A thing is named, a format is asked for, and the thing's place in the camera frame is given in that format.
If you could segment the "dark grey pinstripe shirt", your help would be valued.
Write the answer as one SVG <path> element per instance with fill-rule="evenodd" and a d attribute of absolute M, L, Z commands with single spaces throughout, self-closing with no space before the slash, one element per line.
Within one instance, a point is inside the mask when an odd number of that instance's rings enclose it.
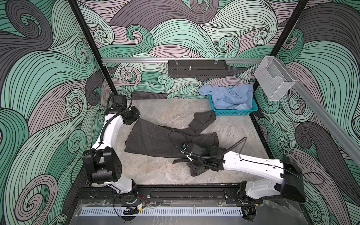
<path fill-rule="evenodd" d="M 174 158 L 173 163 L 188 162 L 189 158 L 180 152 L 183 145 L 190 143 L 203 148 L 198 158 L 224 158 L 224 148 L 219 147 L 217 133 L 202 134 L 216 120 L 214 111 L 196 112 L 188 128 L 174 128 L 156 125 L 138 119 L 125 142 L 125 152 L 150 157 Z"/>

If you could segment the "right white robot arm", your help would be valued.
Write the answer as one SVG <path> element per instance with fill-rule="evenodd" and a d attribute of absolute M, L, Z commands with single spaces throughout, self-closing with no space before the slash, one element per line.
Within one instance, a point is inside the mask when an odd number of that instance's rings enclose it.
<path fill-rule="evenodd" d="M 282 196 L 296 202 L 306 200 L 304 185 L 311 184 L 311 181 L 305 178 L 300 167 L 289 157 L 265 159 L 234 152 L 233 149 L 239 145 L 245 145 L 246 137 L 226 149 L 217 146 L 202 148 L 188 138 L 176 143 L 173 134 L 174 131 L 169 133 L 169 140 L 185 156 L 192 176 L 208 170 L 244 172 L 261 177 L 259 181 L 245 183 L 243 193 L 250 199 Z"/>

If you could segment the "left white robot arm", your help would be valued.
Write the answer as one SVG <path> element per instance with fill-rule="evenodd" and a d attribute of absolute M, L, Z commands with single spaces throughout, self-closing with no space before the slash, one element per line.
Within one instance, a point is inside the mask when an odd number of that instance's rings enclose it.
<path fill-rule="evenodd" d="M 122 125 L 131 125 L 140 117 L 139 110 L 125 95 L 111 94 L 106 102 L 105 121 L 96 143 L 82 156 L 92 187 L 112 188 L 122 196 L 135 197 L 136 184 L 123 174 L 115 143 Z"/>

